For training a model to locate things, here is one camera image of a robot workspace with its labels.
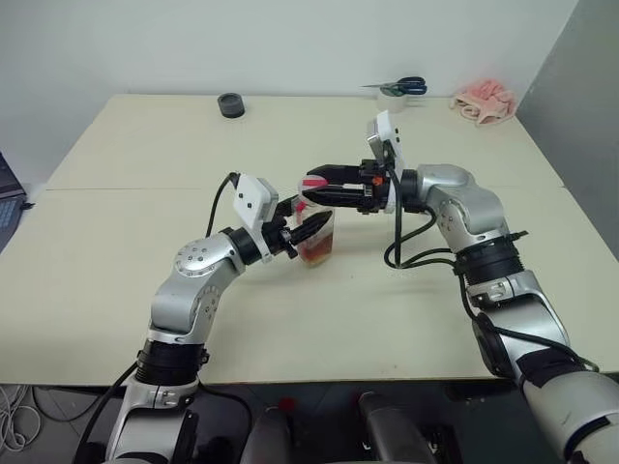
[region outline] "pink towel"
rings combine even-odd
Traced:
[[[514,116],[516,95],[495,79],[481,79],[454,95],[450,108],[455,107],[476,126],[497,124]]]

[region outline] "white table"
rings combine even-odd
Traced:
[[[311,167],[369,157],[372,101],[262,97],[247,105],[246,116],[228,121],[210,97],[110,101],[0,255],[0,382],[115,379],[143,344],[151,298],[177,248],[203,234],[227,171],[262,175],[284,196]],[[458,163],[501,197],[512,229],[531,233],[517,243],[522,260],[574,348],[619,370],[619,265],[519,122],[476,130],[443,100],[397,119],[410,165]],[[278,163],[293,156],[299,161]],[[238,224],[230,204],[227,192],[219,227]],[[282,255],[248,268],[221,300],[202,379],[489,377],[451,270],[382,263],[393,220],[338,211],[334,256],[320,267]],[[406,215],[405,230],[424,220]],[[413,247],[442,245],[432,230]]]

